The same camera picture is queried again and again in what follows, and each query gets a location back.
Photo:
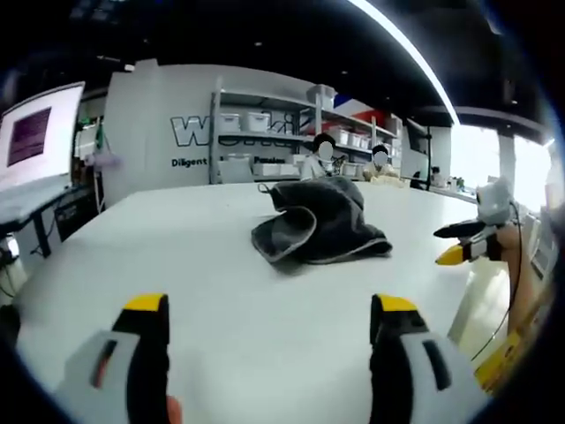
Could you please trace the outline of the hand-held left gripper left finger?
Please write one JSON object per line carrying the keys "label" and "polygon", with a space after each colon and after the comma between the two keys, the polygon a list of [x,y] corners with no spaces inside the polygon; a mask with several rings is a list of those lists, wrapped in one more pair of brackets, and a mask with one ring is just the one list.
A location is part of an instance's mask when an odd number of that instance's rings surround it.
{"label": "hand-held left gripper left finger", "polygon": [[66,361],[55,390],[74,423],[169,423],[170,305],[138,295]]}

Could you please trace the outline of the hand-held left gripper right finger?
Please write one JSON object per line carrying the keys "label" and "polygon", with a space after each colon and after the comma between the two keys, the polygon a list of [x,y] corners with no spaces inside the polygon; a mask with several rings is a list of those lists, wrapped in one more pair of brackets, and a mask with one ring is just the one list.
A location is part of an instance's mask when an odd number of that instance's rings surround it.
{"label": "hand-held left gripper right finger", "polygon": [[371,423],[470,423],[488,403],[471,363],[407,299],[374,294]]}

